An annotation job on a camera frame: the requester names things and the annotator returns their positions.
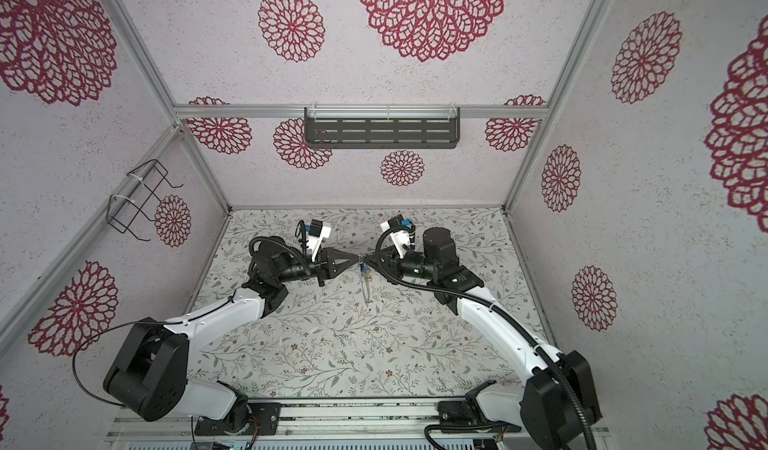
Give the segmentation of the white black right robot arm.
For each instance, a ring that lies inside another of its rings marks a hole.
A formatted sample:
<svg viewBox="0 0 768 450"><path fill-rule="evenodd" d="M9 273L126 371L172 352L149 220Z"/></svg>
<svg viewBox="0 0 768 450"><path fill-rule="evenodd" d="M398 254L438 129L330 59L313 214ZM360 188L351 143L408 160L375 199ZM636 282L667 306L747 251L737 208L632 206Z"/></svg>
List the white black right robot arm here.
<svg viewBox="0 0 768 450"><path fill-rule="evenodd" d="M587 448L596 448L592 427L602 414L587 360L576 351L563 353L510 314L460 264L449 230L427 229L420 252L413 248L413 234L407 222L387 223L370 256L374 269L392 284L433 294L478 331L524 385L520 391L506 390L490 380L462 401L439 404L439 423L424 429L427 441L437 443L435 431L508 430L527 432L541 449L566 449L577 437Z"/></svg>

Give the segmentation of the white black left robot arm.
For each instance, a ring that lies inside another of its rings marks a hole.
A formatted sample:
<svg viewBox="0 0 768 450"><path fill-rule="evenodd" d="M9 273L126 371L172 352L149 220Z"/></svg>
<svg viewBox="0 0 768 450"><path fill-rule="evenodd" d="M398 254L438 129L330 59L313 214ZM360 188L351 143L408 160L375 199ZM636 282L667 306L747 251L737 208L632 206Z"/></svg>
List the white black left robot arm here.
<svg viewBox="0 0 768 450"><path fill-rule="evenodd" d="M201 417L229 434L253 421L247 396L221 381L192 379L192 357L237 328L274 313L288 295L287 283L315 279L323 285L359 264L359 256L325 248L315 237L301 247L280 237L255 237L248 245L248 279L229 297L184 316L132 324L103 381L118 403L148 422L164 417Z"/></svg>

